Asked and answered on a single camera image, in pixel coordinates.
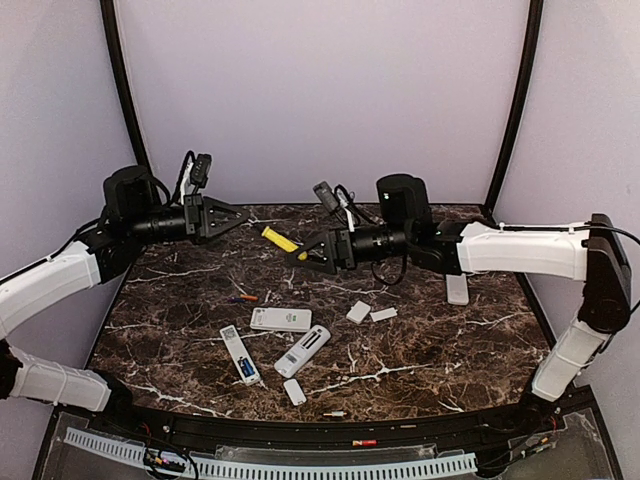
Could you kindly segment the yellow handled screwdriver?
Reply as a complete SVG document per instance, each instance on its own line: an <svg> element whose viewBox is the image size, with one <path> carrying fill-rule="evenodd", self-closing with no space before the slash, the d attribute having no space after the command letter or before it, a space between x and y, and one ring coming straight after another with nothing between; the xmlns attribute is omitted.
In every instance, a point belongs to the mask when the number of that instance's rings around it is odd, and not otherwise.
<svg viewBox="0 0 640 480"><path fill-rule="evenodd" d="M289 240L287 237L281 235L269 226L263 225L259 222L250 222L250 226L257 230L261 237L267 239L286 253L293 253L300 249L298 244Z"/></svg>

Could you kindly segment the wide white remote control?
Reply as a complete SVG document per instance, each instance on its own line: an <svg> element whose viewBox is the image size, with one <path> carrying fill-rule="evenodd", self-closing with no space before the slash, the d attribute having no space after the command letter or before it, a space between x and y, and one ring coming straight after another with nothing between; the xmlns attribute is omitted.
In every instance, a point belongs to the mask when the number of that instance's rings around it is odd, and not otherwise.
<svg viewBox="0 0 640 480"><path fill-rule="evenodd" d="M255 308L250 327L259 331L305 333L310 330L312 311L293 308Z"/></svg>

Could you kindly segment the white wide remote battery cover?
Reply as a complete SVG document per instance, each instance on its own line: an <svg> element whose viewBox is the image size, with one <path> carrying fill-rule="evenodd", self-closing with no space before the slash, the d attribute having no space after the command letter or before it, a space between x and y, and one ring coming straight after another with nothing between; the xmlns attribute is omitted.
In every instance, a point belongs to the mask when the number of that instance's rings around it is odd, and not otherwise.
<svg viewBox="0 0 640 480"><path fill-rule="evenodd" d="M370 311L371 306L369 304L357 301L346 314L346 318L355 324L361 324Z"/></svg>

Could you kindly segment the white slim remote battery cover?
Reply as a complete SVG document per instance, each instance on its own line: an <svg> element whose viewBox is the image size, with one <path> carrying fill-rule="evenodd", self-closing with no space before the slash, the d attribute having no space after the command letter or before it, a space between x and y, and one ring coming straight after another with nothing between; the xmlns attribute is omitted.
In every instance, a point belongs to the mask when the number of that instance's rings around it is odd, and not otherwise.
<svg viewBox="0 0 640 480"><path fill-rule="evenodd" d="M380 322L384 320L388 320L394 318L398 315L397 309L394 307L371 312L370 317L373 322Z"/></svg>

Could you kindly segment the white remote with battery bay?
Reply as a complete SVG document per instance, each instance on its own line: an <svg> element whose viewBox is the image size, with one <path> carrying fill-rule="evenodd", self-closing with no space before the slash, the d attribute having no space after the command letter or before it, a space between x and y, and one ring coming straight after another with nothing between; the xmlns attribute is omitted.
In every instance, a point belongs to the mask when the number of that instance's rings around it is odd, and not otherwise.
<svg viewBox="0 0 640 480"><path fill-rule="evenodd" d="M274 368L286 379L291 379L329 341L331 333L321 325L313 326L280 359Z"/></svg>

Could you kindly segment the slim white QR-code remote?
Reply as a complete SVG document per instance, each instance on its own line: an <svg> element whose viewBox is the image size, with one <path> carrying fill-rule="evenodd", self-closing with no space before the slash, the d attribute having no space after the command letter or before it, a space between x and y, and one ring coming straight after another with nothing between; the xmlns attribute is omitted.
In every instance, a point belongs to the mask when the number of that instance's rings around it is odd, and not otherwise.
<svg viewBox="0 0 640 480"><path fill-rule="evenodd" d="M240 338L240 335L238 334L236 327L233 325L229 325L227 327L224 327L220 330L220 335L221 338L224 342L224 345L231 357L232 363L234 364L236 370L238 371L240 378L242 380L242 382L245 385L253 385L258 383L261 380L261 375L253 361L253 359L251 358L248 350L246 349L242 339ZM238 365L238 360L240 358L247 358L251 361L252 366L255 370L255 374L253 377L250 378L245 378L243 376L243 374L241 373L240 367Z"/></svg>

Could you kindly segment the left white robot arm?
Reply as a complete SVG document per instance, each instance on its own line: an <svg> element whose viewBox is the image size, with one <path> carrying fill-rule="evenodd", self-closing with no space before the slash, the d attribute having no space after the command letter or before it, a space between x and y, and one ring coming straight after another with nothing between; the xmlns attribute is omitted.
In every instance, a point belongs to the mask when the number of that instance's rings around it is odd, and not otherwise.
<svg viewBox="0 0 640 480"><path fill-rule="evenodd" d="M28 354L10 336L67 298L126 273L154 244L206 244L245 223L246 209L204 196L208 166L185 167L171 192L148 168L129 166L103 183L100 216L81 226L53 254L1 281L1 397L101 412L120 436L141 427L132 394L113 375Z"/></svg>

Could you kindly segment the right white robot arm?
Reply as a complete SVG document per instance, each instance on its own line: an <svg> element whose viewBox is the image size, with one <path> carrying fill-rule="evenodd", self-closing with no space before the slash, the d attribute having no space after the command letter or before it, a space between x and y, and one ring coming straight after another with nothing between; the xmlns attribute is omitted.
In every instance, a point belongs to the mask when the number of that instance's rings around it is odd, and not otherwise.
<svg viewBox="0 0 640 480"><path fill-rule="evenodd" d="M547 420L548 404L560 399L639 307L620 240L625 231L604 214L564 225L436 221L422 179L387 175L376 189L380 223L326 230L288 253L288 263L337 274L401 257L444 276L448 300L458 305L469 301L468 277L492 272L533 280L540 302L576 294L572 307L558 302L555 310L572 317L552 322L556 340L551 352L536 368L529 396L510 413L517 432L534 432Z"/></svg>

